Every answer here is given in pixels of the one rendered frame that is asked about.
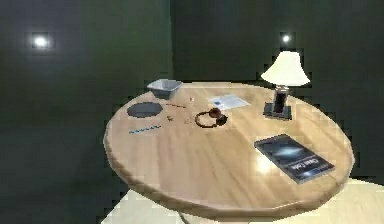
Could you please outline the white paper sheet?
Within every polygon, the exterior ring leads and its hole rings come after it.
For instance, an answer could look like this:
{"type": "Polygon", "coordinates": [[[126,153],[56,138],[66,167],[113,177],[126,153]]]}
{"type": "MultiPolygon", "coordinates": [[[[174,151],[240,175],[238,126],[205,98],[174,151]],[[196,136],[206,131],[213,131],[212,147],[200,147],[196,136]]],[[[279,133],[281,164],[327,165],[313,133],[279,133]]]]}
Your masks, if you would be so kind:
{"type": "Polygon", "coordinates": [[[229,110],[249,105],[248,102],[234,94],[212,97],[208,101],[219,110],[229,110]]]}

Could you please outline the dark grey round plate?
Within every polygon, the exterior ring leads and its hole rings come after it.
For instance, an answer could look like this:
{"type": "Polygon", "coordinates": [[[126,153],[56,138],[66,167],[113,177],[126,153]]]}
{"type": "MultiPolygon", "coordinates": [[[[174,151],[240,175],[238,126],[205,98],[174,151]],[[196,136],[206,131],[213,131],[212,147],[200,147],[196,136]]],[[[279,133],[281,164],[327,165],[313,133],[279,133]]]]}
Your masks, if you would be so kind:
{"type": "Polygon", "coordinates": [[[130,106],[127,114],[135,118],[147,118],[158,115],[163,110],[159,103],[141,102],[130,106]]]}

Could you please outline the grey square bowl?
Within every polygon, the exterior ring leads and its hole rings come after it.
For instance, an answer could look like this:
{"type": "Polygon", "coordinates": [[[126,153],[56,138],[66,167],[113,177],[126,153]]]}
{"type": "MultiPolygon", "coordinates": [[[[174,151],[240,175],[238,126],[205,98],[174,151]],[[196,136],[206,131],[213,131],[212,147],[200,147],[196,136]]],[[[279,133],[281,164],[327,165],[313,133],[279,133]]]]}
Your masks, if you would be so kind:
{"type": "Polygon", "coordinates": [[[147,85],[148,90],[159,99],[169,100],[182,86],[182,82],[170,79],[158,79],[147,85]]]}

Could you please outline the dark red headphones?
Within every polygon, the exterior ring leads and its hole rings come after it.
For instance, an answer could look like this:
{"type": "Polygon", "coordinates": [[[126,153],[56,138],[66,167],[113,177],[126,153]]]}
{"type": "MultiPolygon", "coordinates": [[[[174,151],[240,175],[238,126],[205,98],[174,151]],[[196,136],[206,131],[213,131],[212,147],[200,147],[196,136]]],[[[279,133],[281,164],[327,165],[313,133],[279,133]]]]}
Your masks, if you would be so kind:
{"type": "Polygon", "coordinates": [[[219,108],[212,108],[209,111],[199,112],[195,115],[194,121],[195,124],[201,128],[216,128],[218,126],[223,126],[227,123],[228,117],[224,115],[219,108]],[[200,122],[200,117],[203,115],[208,115],[210,118],[215,120],[215,123],[212,125],[205,125],[200,122]]]}

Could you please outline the white shade table lamp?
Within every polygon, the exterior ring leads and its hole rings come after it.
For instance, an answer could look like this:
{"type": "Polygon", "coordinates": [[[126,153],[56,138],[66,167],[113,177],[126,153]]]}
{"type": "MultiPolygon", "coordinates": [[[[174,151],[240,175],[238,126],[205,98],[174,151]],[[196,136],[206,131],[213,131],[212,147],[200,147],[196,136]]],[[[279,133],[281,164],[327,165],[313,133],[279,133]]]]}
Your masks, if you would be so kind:
{"type": "Polygon", "coordinates": [[[286,105],[289,88],[300,87],[310,82],[302,68],[300,54],[281,51],[261,78],[275,85],[273,101],[265,103],[263,115],[269,118],[291,120],[291,107],[286,105]]]}

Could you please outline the dark blue book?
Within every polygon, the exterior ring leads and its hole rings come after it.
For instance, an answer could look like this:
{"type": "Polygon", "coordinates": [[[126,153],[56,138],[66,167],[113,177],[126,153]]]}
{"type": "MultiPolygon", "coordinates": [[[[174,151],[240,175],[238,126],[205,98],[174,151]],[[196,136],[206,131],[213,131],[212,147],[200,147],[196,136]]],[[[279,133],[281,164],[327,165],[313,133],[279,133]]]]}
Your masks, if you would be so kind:
{"type": "Polygon", "coordinates": [[[254,143],[264,156],[297,184],[302,184],[332,171],[335,166],[287,134],[254,143]]]}

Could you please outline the round wooden dining table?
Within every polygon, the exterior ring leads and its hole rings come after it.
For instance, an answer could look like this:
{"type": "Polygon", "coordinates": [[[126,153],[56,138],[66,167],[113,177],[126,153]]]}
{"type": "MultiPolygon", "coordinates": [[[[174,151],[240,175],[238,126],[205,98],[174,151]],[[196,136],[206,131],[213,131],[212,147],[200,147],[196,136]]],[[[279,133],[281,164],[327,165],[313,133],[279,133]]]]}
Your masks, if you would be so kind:
{"type": "Polygon", "coordinates": [[[112,169],[135,192],[172,210],[214,220],[254,221],[296,215],[320,207],[336,195],[354,164],[349,139],[316,107],[294,97],[292,120],[263,115],[272,90],[241,83],[186,83],[154,117],[138,119],[121,107],[105,130],[112,169]],[[194,117],[215,107],[209,98],[234,94],[248,106],[221,110],[227,123],[201,128],[194,117]],[[129,134],[130,130],[161,125],[129,134]],[[330,163],[333,171],[303,184],[254,147],[258,140],[285,133],[330,163]]]}

